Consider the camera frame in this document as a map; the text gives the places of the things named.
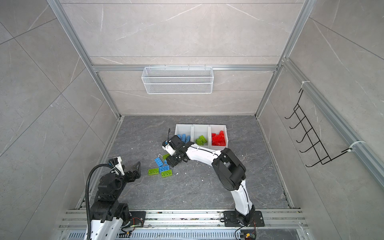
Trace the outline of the green lego brick bottom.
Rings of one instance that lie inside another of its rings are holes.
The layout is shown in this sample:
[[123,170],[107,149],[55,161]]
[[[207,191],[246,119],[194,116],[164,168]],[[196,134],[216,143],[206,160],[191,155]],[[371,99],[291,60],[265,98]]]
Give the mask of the green lego brick bottom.
[[166,171],[161,172],[162,178],[167,178],[167,177],[170,177],[172,175],[173,175],[172,170],[166,170]]

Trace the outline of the red lego brick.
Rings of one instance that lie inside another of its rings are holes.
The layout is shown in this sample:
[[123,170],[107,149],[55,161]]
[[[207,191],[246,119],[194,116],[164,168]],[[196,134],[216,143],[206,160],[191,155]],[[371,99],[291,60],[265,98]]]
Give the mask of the red lego brick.
[[217,134],[212,133],[212,145],[216,145],[216,135]]

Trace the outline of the white three-compartment bin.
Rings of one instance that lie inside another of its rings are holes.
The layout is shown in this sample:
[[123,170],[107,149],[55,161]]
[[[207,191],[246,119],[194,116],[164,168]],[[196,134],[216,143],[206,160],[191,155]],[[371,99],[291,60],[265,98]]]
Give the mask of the white three-compartment bin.
[[193,142],[213,150],[223,150],[229,145],[226,125],[176,124],[175,135],[184,143]]

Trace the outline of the red arch lego piece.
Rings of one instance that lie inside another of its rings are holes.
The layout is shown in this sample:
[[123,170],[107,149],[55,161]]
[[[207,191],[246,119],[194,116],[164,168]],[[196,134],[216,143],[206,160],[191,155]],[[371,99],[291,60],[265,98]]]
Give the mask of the red arch lego piece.
[[220,131],[217,135],[216,135],[216,145],[215,146],[226,146],[226,137],[225,137],[225,132],[224,131]]

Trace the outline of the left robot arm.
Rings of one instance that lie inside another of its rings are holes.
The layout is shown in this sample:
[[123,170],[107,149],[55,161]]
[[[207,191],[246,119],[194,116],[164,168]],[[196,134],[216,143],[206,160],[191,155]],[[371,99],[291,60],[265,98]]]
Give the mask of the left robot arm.
[[[110,171],[100,178],[98,190],[93,204],[90,204],[90,181],[93,173],[99,168]],[[121,157],[109,159],[105,164],[92,168],[86,181],[86,240],[114,240],[124,228],[144,226],[144,217],[132,216],[128,204],[120,203],[119,197],[127,183],[141,177],[141,162],[137,162],[129,170],[125,170]]]

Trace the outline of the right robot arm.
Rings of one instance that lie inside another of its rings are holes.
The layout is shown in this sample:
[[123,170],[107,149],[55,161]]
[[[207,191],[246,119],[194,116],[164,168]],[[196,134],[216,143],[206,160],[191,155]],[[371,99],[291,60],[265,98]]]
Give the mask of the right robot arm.
[[172,168],[190,160],[213,167],[222,186],[232,194],[236,223],[246,226],[252,222],[255,207],[246,188],[246,167],[230,149],[211,150],[192,142],[172,141],[163,142],[162,148],[170,154],[167,163]]

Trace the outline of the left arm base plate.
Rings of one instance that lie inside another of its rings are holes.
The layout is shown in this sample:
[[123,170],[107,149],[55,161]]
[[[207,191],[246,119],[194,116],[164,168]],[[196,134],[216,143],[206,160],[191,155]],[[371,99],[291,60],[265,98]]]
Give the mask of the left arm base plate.
[[123,218],[122,228],[143,227],[146,220],[146,214],[146,211],[130,211],[130,214]]

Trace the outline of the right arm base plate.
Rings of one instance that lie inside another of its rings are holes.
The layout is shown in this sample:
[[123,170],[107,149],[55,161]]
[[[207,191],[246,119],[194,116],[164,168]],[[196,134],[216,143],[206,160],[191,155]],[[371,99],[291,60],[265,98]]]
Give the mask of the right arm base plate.
[[248,215],[243,216],[236,211],[224,211],[220,222],[226,227],[264,227],[264,217],[260,211],[251,211]]

